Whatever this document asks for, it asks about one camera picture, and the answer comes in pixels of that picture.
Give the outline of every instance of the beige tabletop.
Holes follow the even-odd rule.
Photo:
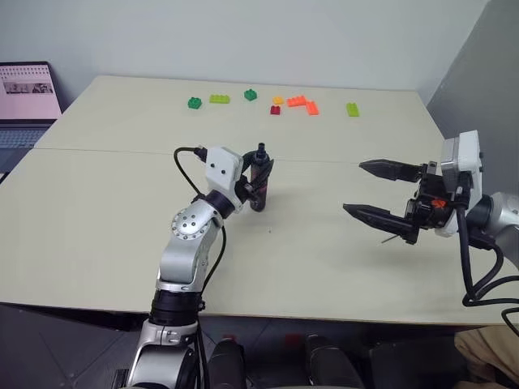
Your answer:
[[[281,133],[276,137],[268,130],[249,134],[236,130],[236,125],[220,129],[218,143],[212,132],[196,137],[192,130],[169,128],[169,118],[157,118],[145,110],[141,115],[154,124],[137,126],[139,115],[135,113],[134,120],[127,122],[127,138],[116,131],[121,130],[119,126],[107,125],[103,127],[105,132],[100,127],[85,126],[96,116],[95,109],[88,115],[89,105],[99,110],[112,105],[116,112],[132,112],[123,108],[125,93],[94,94],[104,103],[92,97],[92,91],[107,91],[110,85],[124,89],[125,80],[131,85],[142,84],[144,90],[148,83],[161,88],[166,83],[171,96],[190,95],[185,87],[179,87],[190,85],[185,82],[103,77],[50,129],[37,145],[39,148],[32,150],[0,185],[1,301],[148,311],[161,252],[169,238],[171,217],[193,197],[174,166],[171,151],[186,143],[210,147],[235,141],[235,151],[245,152],[264,140],[263,135],[270,134],[268,146],[276,150],[272,156],[277,162],[269,182],[267,207],[258,214],[246,206],[241,214],[227,220],[228,246],[204,294],[206,313],[399,323],[500,323],[501,307],[466,309],[461,305],[463,281],[456,238],[445,239],[428,231],[421,233],[416,246],[406,245],[400,239],[381,244],[388,234],[354,220],[341,208],[343,203],[368,203],[403,214],[415,185],[373,177],[359,169],[352,156],[369,157],[371,150],[380,150],[373,152],[373,157],[383,156],[380,139],[390,138],[395,141],[388,141],[389,149],[397,153],[401,148],[402,155],[413,161],[418,159],[417,163],[439,155],[440,133],[413,98],[413,92],[361,91],[366,96],[359,105],[361,115],[362,107],[368,106],[369,92],[377,96],[383,93],[393,96],[387,100],[400,100],[400,120],[404,122],[408,117],[409,122],[395,127],[387,120],[387,128],[382,128],[380,120],[376,132],[381,136],[363,138],[366,143],[371,141],[371,146],[363,142],[345,143],[345,152],[341,154],[336,147],[343,136],[341,131],[352,132],[354,126],[362,126],[363,116],[355,118],[357,122],[347,116],[339,119],[338,109],[333,122],[342,120],[346,123],[343,127],[323,126],[305,136],[296,136],[294,128],[299,126],[299,120],[304,121],[294,116],[292,125],[283,119],[287,123],[285,134],[291,136]],[[217,89],[214,83],[208,86],[207,94]],[[279,87],[269,88],[274,94]],[[224,90],[222,84],[218,91]],[[161,101],[159,94],[155,103],[148,102],[149,107],[160,105]],[[320,104],[322,118],[303,118],[325,122],[327,104],[325,100]],[[219,109],[236,108],[231,104]],[[183,123],[182,128],[191,119],[200,120],[198,116],[188,120],[187,115],[201,116],[203,111],[179,114],[177,122]],[[259,118],[258,122],[271,121],[268,115]],[[213,132],[217,134],[220,127]],[[232,136],[231,127],[236,137]],[[415,129],[424,132],[429,140],[409,141]],[[176,139],[171,135],[175,131],[183,135]],[[320,139],[328,139],[333,157],[322,149],[324,141]],[[299,150],[311,150],[308,143],[312,143],[315,150],[311,157],[290,148],[293,142],[298,143]],[[204,188],[201,162],[192,156],[183,157],[182,162]],[[219,239],[212,258],[220,248]],[[477,277],[494,259],[486,251],[472,250],[472,254]],[[508,262],[502,272],[515,274]],[[517,286],[504,285],[497,294],[515,295]]]

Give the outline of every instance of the white wall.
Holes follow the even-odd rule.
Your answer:
[[[0,61],[99,74],[414,89],[428,102],[487,0],[0,0]]]

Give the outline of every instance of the green lego brick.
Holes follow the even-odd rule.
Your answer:
[[[348,116],[358,117],[360,114],[358,113],[358,108],[355,103],[346,104],[346,111],[348,111]]]
[[[200,108],[201,105],[202,105],[202,99],[200,99],[199,97],[192,97],[187,102],[187,106],[191,109],[198,109],[198,108]]]
[[[211,95],[209,97],[209,102],[216,104],[229,104],[230,97],[227,95]]]
[[[253,101],[255,99],[258,98],[258,94],[256,93],[256,91],[252,90],[252,89],[249,89],[247,91],[245,91],[243,93],[243,95],[245,96],[245,98],[249,101]]]

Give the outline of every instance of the gray floor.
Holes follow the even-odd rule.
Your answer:
[[[345,351],[366,356],[360,324],[269,318],[202,318],[208,356],[226,336],[244,346],[257,387],[307,383],[301,341],[319,333]],[[115,331],[0,306],[0,387],[110,388],[116,369],[130,366],[138,332]]]

